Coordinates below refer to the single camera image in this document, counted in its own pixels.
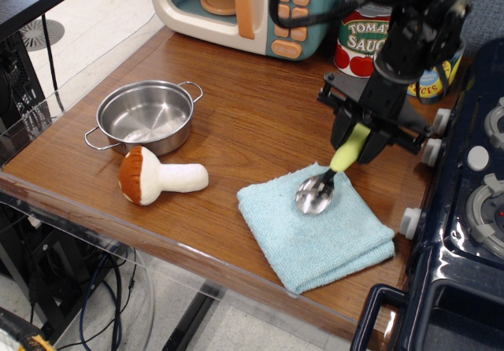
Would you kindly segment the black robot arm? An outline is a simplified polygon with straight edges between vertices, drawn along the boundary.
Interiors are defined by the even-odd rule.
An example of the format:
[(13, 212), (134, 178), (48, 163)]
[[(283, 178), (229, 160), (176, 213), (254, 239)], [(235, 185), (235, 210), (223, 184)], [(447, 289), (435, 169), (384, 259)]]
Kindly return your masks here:
[(421, 150), (433, 130), (407, 100), (407, 89), (461, 49), (461, 29), (473, 0), (361, 1), (390, 6), (391, 19), (367, 81), (324, 76), (318, 99), (335, 112), (330, 163), (335, 172), (355, 162), (368, 164), (388, 145)]

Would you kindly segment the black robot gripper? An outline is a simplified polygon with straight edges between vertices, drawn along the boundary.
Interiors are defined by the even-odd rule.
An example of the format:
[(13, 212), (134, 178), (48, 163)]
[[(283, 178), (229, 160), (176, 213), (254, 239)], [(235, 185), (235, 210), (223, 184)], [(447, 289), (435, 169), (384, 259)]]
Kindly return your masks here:
[(397, 145), (419, 153), (432, 134), (432, 126), (410, 104), (406, 91), (406, 86), (377, 72), (368, 79), (336, 72), (325, 74), (317, 100), (334, 110), (333, 147), (341, 147), (354, 126), (361, 124), (371, 132), (359, 154), (359, 164), (371, 163), (386, 146)]

